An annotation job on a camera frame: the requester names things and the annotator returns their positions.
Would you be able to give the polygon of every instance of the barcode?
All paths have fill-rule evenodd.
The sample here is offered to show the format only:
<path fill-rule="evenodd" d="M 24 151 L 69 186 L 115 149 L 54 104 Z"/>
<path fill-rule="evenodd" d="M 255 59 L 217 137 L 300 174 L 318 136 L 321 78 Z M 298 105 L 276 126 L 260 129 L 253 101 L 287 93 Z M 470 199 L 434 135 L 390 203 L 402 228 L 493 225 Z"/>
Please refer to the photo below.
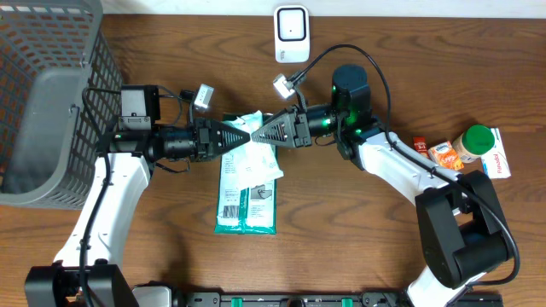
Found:
<path fill-rule="evenodd" d="M 239 206 L 224 206 L 223 218 L 239 218 Z"/>

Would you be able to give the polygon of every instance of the white tissue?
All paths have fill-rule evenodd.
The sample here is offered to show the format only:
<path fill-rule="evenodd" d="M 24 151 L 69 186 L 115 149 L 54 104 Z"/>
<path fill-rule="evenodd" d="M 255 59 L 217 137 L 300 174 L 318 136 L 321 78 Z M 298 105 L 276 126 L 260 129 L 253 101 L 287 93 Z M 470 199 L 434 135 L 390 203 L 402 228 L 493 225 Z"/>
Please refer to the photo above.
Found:
<path fill-rule="evenodd" d="M 263 124 L 262 113 L 244 115 L 229 122 L 235 128 L 253 133 Z M 233 154 L 237 174 L 236 187 L 251 188 L 284 176 L 276 162 L 271 145 L 253 142 L 239 146 L 229 152 Z"/>

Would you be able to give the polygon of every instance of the white plastic casing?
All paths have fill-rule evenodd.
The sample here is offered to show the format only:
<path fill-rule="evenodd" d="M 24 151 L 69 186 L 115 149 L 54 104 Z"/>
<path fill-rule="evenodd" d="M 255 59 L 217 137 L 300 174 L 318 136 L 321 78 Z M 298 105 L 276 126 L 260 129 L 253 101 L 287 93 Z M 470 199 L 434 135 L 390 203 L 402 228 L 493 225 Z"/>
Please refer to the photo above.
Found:
<path fill-rule="evenodd" d="M 302 5 L 283 5 L 275 9 L 275 58 L 279 63 L 309 60 L 309 12 Z"/>

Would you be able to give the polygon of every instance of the green clip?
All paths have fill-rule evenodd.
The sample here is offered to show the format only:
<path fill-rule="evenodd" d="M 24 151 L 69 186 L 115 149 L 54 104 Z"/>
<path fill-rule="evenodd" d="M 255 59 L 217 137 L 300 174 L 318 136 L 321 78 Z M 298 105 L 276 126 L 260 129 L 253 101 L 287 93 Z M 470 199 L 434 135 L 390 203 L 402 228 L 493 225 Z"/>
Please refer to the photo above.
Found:
<path fill-rule="evenodd" d="M 341 307 L 352 307 L 352 298 L 341 299 Z"/>
<path fill-rule="evenodd" d="M 232 298 L 231 307 L 242 307 L 242 298 Z"/>

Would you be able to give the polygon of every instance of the wood grain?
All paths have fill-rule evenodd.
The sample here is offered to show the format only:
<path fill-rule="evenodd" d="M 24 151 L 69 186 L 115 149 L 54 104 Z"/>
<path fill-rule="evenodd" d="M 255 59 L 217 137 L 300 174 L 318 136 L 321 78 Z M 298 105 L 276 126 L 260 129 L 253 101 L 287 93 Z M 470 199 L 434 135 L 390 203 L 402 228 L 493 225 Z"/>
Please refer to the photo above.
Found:
<path fill-rule="evenodd" d="M 274 60 L 272 18 L 109 15 L 109 45 L 128 84 L 173 90 L 215 88 L 212 111 L 275 112 L 287 105 L 271 86 L 304 66 Z M 393 96 L 393 129 L 406 141 L 453 140 L 469 125 L 502 130 L 512 177 L 495 187 L 519 243 L 518 279 L 495 287 L 506 306 L 543 305 L 546 290 L 546 21 L 312 18 L 311 57 L 354 43 L 380 64 Z M 328 55 L 309 74 L 311 104 L 328 102 L 332 71 L 369 65 L 351 50 Z M 384 118 L 380 80 L 369 70 L 375 112 Z M 174 101 L 162 105 L 165 121 Z M 131 225 L 123 271 L 130 284 L 168 281 L 185 290 L 360 292 L 406 287 L 424 260 L 415 209 L 379 178 L 357 170 L 334 147 L 280 150 L 276 236 L 212 233 L 219 162 L 189 174 L 157 171 Z M 479 169 L 470 165 L 465 170 Z M 33 265 L 62 247 L 77 211 L 0 206 L 0 305 L 26 303 Z M 491 278 L 505 276 L 503 265 Z"/>

